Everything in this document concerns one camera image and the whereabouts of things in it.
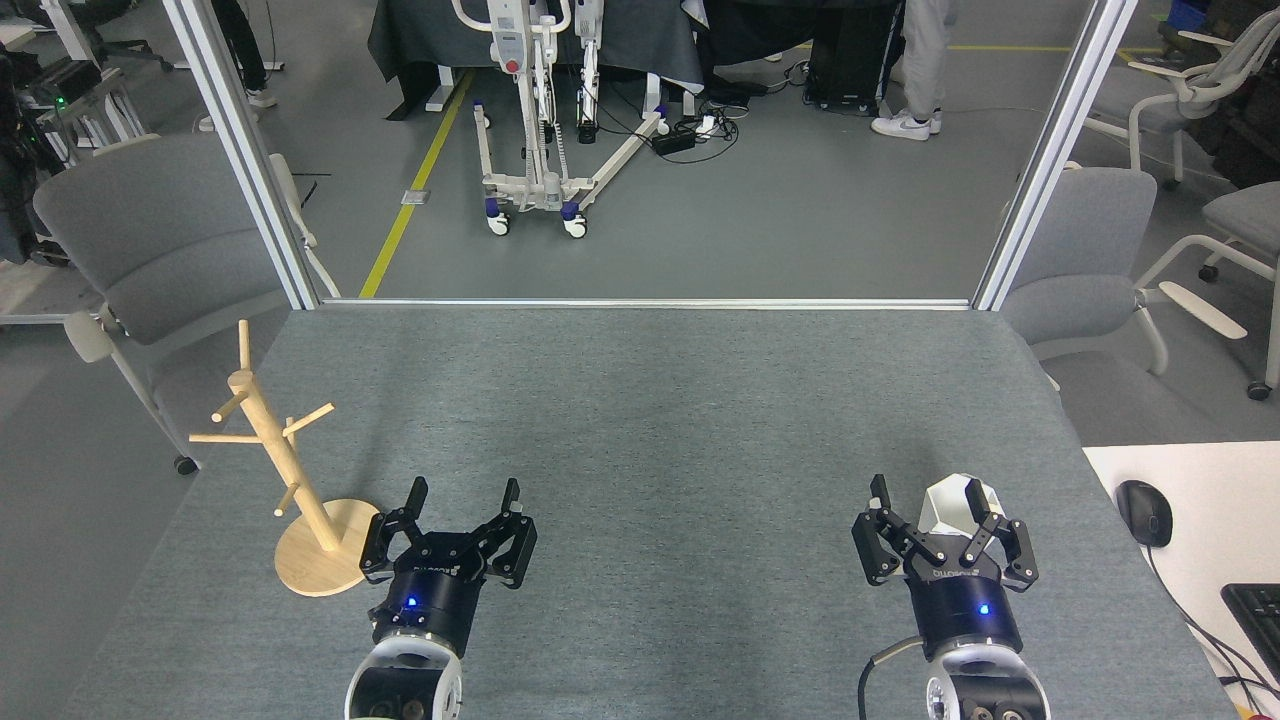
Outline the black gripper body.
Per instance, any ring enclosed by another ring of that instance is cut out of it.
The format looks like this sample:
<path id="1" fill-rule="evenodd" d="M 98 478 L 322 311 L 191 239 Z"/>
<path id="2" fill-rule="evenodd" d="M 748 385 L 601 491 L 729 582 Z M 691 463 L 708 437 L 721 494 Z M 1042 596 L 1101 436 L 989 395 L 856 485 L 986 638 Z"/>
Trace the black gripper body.
<path id="1" fill-rule="evenodd" d="M 941 566 L 928 562 L 920 550 L 905 557 L 906 584 L 925 660 L 934 660 L 945 646 L 955 643 L 993 641 L 1023 651 L 997 562 L 987 553 L 978 553 L 975 565 L 964 568 L 959 564 L 961 550 L 950 550 L 947 556 Z"/>
<path id="2" fill-rule="evenodd" d="M 425 632 L 463 656 L 488 560 L 470 533 L 426 533 L 394 561 L 387 598 L 372 609 L 372 641 Z"/>

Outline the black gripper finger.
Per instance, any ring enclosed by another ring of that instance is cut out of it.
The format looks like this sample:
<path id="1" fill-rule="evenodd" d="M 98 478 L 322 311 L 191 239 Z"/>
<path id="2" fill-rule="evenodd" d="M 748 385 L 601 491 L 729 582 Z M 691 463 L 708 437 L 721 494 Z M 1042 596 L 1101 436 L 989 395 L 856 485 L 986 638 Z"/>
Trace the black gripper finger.
<path id="1" fill-rule="evenodd" d="M 367 583 L 376 585 L 401 573 L 429 570 L 428 556 L 422 552 L 431 548 L 419 527 L 419 516 L 426 497 L 428 482 L 425 477 L 416 477 L 402 507 L 389 512 L 375 512 L 371 516 L 360 556 L 360 569 Z M 388 559 L 388 551 L 398 533 L 406 536 L 410 547 L 392 562 Z"/>
<path id="2" fill-rule="evenodd" d="M 870 495 L 878 505 L 868 506 L 852 524 L 854 543 L 869 584 L 883 585 L 890 575 L 904 571 L 916 556 L 934 568 L 946 562 L 940 539 L 919 530 L 892 510 L 883 474 L 873 475 Z"/>
<path id="3" fill-rule="evenodd" d="M 1027 591 L 1039 577 L 1027 525 L 991 510 L 972 510 L 978 529 L 963 551 L 963 566 L 974 568 L 986 556 L 995 537 L 1004 547 L 1007 566 L 1002 583 L 1011 591 Z"/>
<path id="4" fill-rule="evenodd" d="M 500 511 L 471 533 L 471 548 L 479 557 L 474 579 L 498 577 L 507 588 L 520 588 L 538 541 L 534 520 L 518 502 L 520 484 L 509 478 Z"/>

